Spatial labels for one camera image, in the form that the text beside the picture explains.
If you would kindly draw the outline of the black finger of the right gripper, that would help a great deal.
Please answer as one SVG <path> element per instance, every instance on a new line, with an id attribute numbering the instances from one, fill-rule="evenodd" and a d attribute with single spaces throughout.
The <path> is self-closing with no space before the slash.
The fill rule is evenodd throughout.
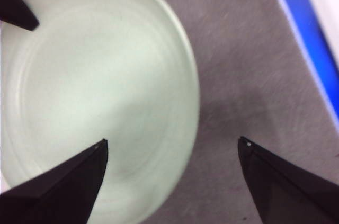
<path id="1" fill-rule="evenodd" d="M 1 21 L 33 31 L 39 21 L 24 0 L 1 0 Z"/>

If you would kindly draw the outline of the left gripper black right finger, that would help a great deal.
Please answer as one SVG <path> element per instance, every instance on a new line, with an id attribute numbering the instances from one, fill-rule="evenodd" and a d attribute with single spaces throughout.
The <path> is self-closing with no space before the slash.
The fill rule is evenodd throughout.
<path id="1" fill-rule="evenodd" d="M 263 223 L 338 223 L 338 185 L 246 137 L 238 140 L 243 177 Z"/>

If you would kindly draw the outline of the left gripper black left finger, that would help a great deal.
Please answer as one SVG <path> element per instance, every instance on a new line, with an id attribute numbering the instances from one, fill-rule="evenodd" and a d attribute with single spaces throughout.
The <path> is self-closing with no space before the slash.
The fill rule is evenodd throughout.
<path id="1" fill-rule="evenodd" d="M 1 194 L 1 223 L 87 223 L 108 162 L 105 139 Z"/>

